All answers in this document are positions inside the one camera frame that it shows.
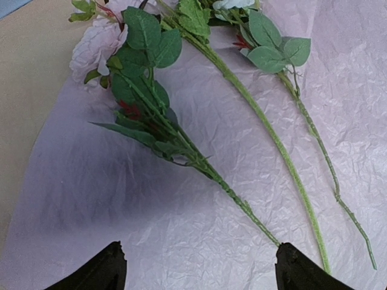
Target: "green stem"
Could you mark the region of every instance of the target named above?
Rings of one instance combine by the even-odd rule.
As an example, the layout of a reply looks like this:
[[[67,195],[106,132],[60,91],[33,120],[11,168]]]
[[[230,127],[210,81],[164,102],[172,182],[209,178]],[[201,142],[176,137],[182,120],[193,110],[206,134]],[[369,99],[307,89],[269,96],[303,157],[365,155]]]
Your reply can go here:
[[[181,31],[182,36],[190,42],[194,47],[196,47],[200,52],[202,52],[213,64],[223,73],[223,77],[228,80],[230,83],[234,85],[234,87],[241,93],[241,95],[245,98],[247,103],[250,105],[250,107],[254,110],[255,114],[261,119],[262,123],[264,124],[265,128],[267,129],[268,133],[270,134],[271,138],[275,142],[278,150],[280,151],[283,159],[285,160],[285,163],[289,169],[289,172],[291,176],[293,177],[299,191],[301,194],[301,198],[304,202],[305,208],[308,212],[314,233],[316,235],[317,244],[319,246],[320,255],[322,258],[322,263],[324,266],[325,272],[328,274],[331,273],[329,261],[328,261],[328,254],[325,249],[324,240],[322,238],[322,233],[316,218],[316,215],[314,213],[312,204],[309,200],[309,197],[307,195],[307,192],[305,190],[304,185],[302,184],[302,181],[298,175],[298,172],[285,148],[283,145],[281,139],[277,136],[275,130],[271,126],[269,120],[265,116],[265,113],[262,111],[262,109],[258,106],[257,102],[255,102],[252,95],[249,93],[247,88],[239,81],[236,75],[234,75],[233,72],[228,68],[228,66],[223,62],[223,60],[217,55],[217,53],[209,46],[201,43],[198,39],[196,39],[193,35],[188,33],[185,29],[183,29],[181,26],[179,26],[178,23],[176,23],[171,18],[164,18],[163,21],[167,24],[167,27],[170,28],[178,28]]]
[[[233,201],[241,208],[241,210],[252,220],[254,224],[256,224],[261,231],[277,246],[280,246],[280,242],[274,235],[267,229],[267,227],[256,217],[251,206],[247,201],[243,201],[235,192],[230,188],[230,186],[225,182],[222,176],[212,167],[212,165],[208,162],[207,158],[205,158],[199,151],[199,149],[195,146],[195,144],[190,140],[185,131],[179,127],[179,133],[184,138],[187,145],[198,154],[200,159],[200,168],[207,172],[212,179],[218,183],[221,188],[230,196]]]
[[[325,161],[328,164],[329,170],[331,172],[331,175],[332,175],[332,178],[334,181],[334,185],[335,185],[334,197],[336,198],[336,201],[339,203],[339,205],[345,210],[345,212],[348,214],[348,216],[354,222],[358,231],[363,236],[363,238],[366,242],[366,245],[367,245],[368,254],[369,254],[369,257],[371,259],[372,266],[374,267],[374,269],[377,269],[376,261],[375,261],[374,255],[372,253],[371,242],[369,241],[369,238],[368,238],[367,234],[365,233],[365,231],[363,230],[362,226],[357,221],[354,213],[350,210],[350,208],[346,205],[346,203],[343,202],[343,200],[341,198],[340,184],[339,184],[339,180],[338,180],[337,175],[336,175],[336,171],[333,167],[333,163],[331,161],[331,158],[328,155],[327,149],[324,146],[324,143],[321,139],[319,131],[317,130],[316,126],[314,125],[312,118],[310,117],[305,105],[303,104],[303,102],[300,98],[300,92],[299,92],[299,87],[298,87],[297,80],[296,80],[296,72],[295,72],[294,68],[293,68],[293,73],[294,73],[294,78],[295,78],[294,82],[295,82],[296,88],[294,88],[292,82],[290,81],[288,76],[285,74],[285,72],[279,72],[279,73],[277,73],[277,76],[280,78],[280,80],[284,83],[285,87],[288,89],[289,93],[293,97],[293,100],[296,102],[297,107],[300,109],[301,114],[306,119],[306,121],[309,125],[309,128],[311,130],[311,133],[317,139],[317,143],[319,144],[319,146],[321,148],[321,151],[324,155]]]

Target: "wrinkled white paper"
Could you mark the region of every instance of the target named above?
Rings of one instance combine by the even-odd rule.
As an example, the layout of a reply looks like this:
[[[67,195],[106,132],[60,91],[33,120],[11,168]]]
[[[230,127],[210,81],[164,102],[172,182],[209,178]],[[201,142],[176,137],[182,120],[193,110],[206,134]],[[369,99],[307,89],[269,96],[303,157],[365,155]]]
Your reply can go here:
[[[342,197],[371,239],[336,204],[317,142],[283,85],[257,72],[214,28],[212,45],[246,84],[286,145],[324,235],[333,276],[358,290],[387,279],[387,13],[382,0],[264,2],[285,35],[311,37],[302,99],[337,170]],[[157,72],[181,126],[282,242],[320,264],[299,194],[268,133],[235,89],[184,43]],[[276,247],[214,182],[155,157],[89,121],[113,122],[110,94],[68,80],[31,154],[0,263],[8,290],[42,289],[114,240],[126,288],[276,289]]]

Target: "white flower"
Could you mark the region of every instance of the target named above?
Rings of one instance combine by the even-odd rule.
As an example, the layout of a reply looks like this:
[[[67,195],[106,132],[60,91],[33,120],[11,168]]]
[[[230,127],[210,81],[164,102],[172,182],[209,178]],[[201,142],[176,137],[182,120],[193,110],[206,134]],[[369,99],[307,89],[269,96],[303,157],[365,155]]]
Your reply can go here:
[[[109,75],[106,61],[115,54],[124,44],[128,35],[128,26],[124,25],[121,31],[120,24],[111,22],[106,18],[98,18],[93,21],[81,41],[73,50],[73,58],[70,68],[73,71],[73,79],[77,83],[83,83],[88,72],[98,69],[103,76]]]
[[[220,0],[212,4],[215,10],[231,9],[231,8],[243,8],[251,6],[255,3],[255,0]]]

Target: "green leaf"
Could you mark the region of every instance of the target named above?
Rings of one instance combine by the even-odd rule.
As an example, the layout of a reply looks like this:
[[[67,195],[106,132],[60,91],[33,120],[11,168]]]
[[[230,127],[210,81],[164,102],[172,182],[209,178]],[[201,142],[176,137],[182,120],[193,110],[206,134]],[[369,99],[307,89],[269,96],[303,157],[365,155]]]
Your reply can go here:
[[[274,23],[261,12],[250,12],[249,29],[260,45],[278,47],[282,42],[281,34]]]
[[[239,26],[239,30],[241,32],[243,39],[246,40],[246,42],[250,44],[252,47],[256,47],[256,44],[254,43],[254,39],[250,37],[249,32],[247,32],[247,30],[242,25]]]
[[[138,142],[144,144],[145,146],[148,146],[152,148],[156,142],[156,138],[153,137],[151,134],[147,132],[143,132],[140,130],[133,130],[128,129],[123,126],[117,125],[117,124],[102,124],[102,123],[92,123],[94,125],[104,127],[106,129],[112,130],[114,132],[118,132],[124,136],[127,136],[129,138],[135,139]]]
[[[310,55],[311,40],[295,37],[286,41],[284,54],[294,66],[301,66],[307,62]]]
[[[104,89],[109,88],[109,76],[103,76],[103,77],[101,77],[101,79],[99,80],[99,84],[100,84],[101,87],[103,87]]]
[[[94,14],[89,14],[89,13],[72,13],[70,18],[68,19],[70,22],[75,22],[75,21],[88,21],[90,20]]]
[[[129,78],[142,75],[149,65],[145,54],[130,47],[121,47],[115,54],[123,67],[121,73]]]
[[[247,48],[242,48],[239,52],[247,57],[250,53],[250,50]]]
[[[155,149],[158,149],[159,151],[163,152],[167,156],[167,158],[172,158],[173,155],[184,155],[189,153],[189,151],[185,148],[180,148],[171,143],[164,143],[160,141],[156,141]]]
[[[163,86],[160,85],[158,81],[155,81],[154,83],[155,93],[157,94],[160,101],[163,102],[165,108],[169,108],[169,97],[167,91]]]
[[[71,0],[75,8],[83,12],[90,12],[90,4],[86,0]]]
[[[110,68],[123,69],[122,63],[118,56],[111,56],[106,65]]]
[[[131,104],[136,101],[132,88],[119,74],[113,75],[111,91],[118,102],[123,101],[127,104]]]
[[[172,65],[181,53],[181,36],[178,29],[164,31],[158,47],[149,52],[152,66],[166,68]]]
[[[127,42],[135,50],[151,50],[161,39],[161,26],[155,16],[135,7],[128,7],[123,13],[128,25]]]
[[[178,129],[179,122],[177,120],[177,116],[174,110],[172,110],[171,108],[168,108],[168,110],[165,113],[165,117],[167,117],[167,119],[172,123],[172,125],[174,125],[175,129]]]
[[[92,71],[89,71],[85,77],[85,80],[83,83],[86,85],[90,80],[95,79],[96,77],[99,77],[101,74],[98,72],[98,69],[94,69]]]
[[[115,123],[117,125],[126,127],[128,129],[139,130],[139,131],[143,131],[146,128],[146,126],[142,122],[130,120],[128,117],[126,117],[120,112],[115,112],[115,115],[117,116],[115,120]]]
[[[211,10],[203,9],[198,0],[180,0],[177,5],[178,22],[188,32],[208,40]]]
[[[273,47],[254,48],[247,57],[265,73],[275,74],[282,71],[287,61],[284,56]]]

